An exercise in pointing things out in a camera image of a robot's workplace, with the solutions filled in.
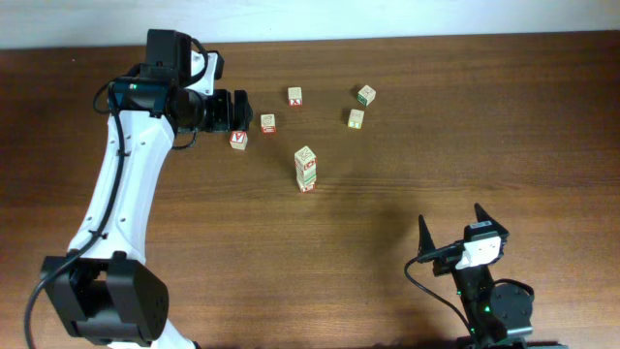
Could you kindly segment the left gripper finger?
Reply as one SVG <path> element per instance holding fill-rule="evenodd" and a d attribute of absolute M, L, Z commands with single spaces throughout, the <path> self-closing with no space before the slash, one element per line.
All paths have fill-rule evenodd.
<path fill-rule="evenodd" d="M 236 119 L 252 119 L 253 110 L 250 105 L 249 96 L 246 90 L 235 90 L 234 97 L 234 116 Z"/>
<path fill-rule="evenodd" d="M 238 114 L 235 118 L 234 118 L 234 122 L 233 122 L 233 130 L 234 131 L 242 131 L 242 132 L 247 132 L 249 130 L 249 126 L 252 120 L 252 116 L 251 115 L 246 115 L 246 114 Z"/>

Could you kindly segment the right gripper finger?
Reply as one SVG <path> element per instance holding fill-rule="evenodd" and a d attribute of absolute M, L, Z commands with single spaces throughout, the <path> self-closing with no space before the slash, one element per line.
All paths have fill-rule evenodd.
<path fill-rule="evenodd" d="M 421 214 L 418 216 L 418 230 L 418 256 L 423 257 L 434 252 L 436 247 L 424 217 Z"/>
<path fill-rule="evenodd" d="M 501 238 L 507 238 L 509 236 L 509 231 L 497 220 L 492 218 L 479 203 L 474 204 L 474 209 L 479 223 L 489 221 L 491 223 L 491 226 Z"/>

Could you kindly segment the red bottom picture block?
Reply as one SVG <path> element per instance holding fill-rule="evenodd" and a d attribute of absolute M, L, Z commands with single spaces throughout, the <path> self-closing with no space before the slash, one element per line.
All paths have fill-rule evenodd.
<path fill-rule="evenodd" d="M 317 157 L 312 149 L 306 145 L 294 154 L 294 163 L 299 171 L 305 172 L 317 165 Z"/>

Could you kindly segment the red letter I block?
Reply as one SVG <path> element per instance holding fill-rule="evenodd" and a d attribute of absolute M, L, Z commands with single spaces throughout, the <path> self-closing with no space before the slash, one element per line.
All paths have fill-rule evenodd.
<path fill-rule="evenodd" d="M 296 167 L 296 176 L 309 176 L 314 175 L 316 173 L 317 166 L 313 165 L 308 169 L 302 169 L 301 167 Z"/>

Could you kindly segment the butterfly picture block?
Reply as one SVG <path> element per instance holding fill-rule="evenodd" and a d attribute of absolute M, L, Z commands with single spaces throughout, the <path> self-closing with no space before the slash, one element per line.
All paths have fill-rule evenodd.
<path fill-rule="evenodd" d="M 310 191 L 314 190 L 315 188 L 316 188 L 316 184 L 315 183 L 299 185 L 299 191 L 301 193 L 310 192 Z"/>

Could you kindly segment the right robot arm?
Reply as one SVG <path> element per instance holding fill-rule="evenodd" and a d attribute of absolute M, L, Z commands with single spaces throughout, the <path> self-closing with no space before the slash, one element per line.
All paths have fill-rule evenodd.
<path fill-rule="evenodd" d="M 477 221 L 464 227 L 464 237 L 436 247 L 422 215 L 418 217 L 418 255 L 414 263 L 432 263 L 436 277 L 449 274 L 463 309 L 455 313 L 468 330 L 470 348 L 524 348 L 533 332 L 534 289 L 513 279 L 495 280 L 489 267 L 504 256 L 509 231 L 479 204 Z"/>

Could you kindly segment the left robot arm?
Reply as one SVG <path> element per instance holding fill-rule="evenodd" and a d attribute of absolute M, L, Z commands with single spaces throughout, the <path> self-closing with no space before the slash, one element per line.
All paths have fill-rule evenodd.
<path fill-rule="evenodd" d="M 169 318 L 166 284 L 145 265 L 159 174 L 180 131 L 245 131 L 248 94 L 187 88 L 176 77 L 123 76 L 106 87 L 107 148 L 90 206 L 63 256 L 47 256 L 46 293 L 68 335 L 110 348 L 196 348 Z"/>

